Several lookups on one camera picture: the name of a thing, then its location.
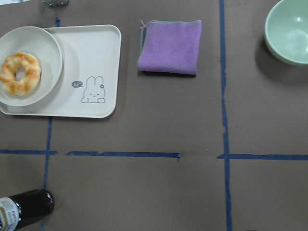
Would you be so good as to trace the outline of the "cream round plate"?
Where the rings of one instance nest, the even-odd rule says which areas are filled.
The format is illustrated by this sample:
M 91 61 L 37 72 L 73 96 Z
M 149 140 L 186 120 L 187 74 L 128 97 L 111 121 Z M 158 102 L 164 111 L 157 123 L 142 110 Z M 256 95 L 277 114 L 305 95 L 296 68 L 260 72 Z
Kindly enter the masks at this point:
M 41 78 L 38 86 L 25 96 L 14 96 L 0 88 L 0 102 L 9 106 L 27 106 L 45 98 L 61 77 L 63 60 L 58 42 L 46 30 L 24 26 L 0 38 L 0 63 L 17 52 L 25 52 L 38 59 Z

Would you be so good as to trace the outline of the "mint green bowl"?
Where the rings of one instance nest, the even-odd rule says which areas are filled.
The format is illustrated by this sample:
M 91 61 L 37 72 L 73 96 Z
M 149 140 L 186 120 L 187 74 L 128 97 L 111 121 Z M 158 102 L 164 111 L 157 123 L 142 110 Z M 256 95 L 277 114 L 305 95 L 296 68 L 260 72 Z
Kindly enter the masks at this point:
M 279 61 L 308 65 L 308 2 L 281 0 L 265 21 L 265 43 Z

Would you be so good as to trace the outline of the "cream rabbit tray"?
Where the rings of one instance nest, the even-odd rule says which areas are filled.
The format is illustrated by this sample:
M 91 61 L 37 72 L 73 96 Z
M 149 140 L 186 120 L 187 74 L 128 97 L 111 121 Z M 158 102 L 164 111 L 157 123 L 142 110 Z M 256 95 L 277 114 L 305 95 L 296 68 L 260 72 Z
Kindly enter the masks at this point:
M 55 88 L 27 106 L 0 103 L 7 115 L 104 118 L 116 107 L 121 33 L 116 26 L 44 28 L 58 42 L 63 67 Z

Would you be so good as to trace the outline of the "dark tea bottle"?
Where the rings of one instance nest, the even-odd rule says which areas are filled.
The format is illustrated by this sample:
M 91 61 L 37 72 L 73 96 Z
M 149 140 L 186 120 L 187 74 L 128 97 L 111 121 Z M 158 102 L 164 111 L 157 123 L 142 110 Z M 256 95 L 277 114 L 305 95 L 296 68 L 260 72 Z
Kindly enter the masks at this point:
M 46 218 L 54 209 L 53 195 L 35 189 L 0 199 L 0 229 L 16 231 Z

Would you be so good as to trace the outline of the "purple folded cloth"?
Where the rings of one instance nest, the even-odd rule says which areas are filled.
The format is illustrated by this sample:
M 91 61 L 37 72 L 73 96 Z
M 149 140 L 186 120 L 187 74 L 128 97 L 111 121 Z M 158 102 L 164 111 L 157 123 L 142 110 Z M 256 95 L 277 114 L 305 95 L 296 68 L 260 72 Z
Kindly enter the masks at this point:
M 196 75 L 202 21 L 151 20 L 140 28 L 140 72 Z

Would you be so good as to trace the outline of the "aluminium frame post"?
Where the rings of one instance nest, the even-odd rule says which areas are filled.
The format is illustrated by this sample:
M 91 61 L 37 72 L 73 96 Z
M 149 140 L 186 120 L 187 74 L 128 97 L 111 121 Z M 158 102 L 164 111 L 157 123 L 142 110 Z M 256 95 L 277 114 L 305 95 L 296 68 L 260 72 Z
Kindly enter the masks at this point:
M 42 0 L 47 7 L 66 6 L 69 4 L 69 0 Z

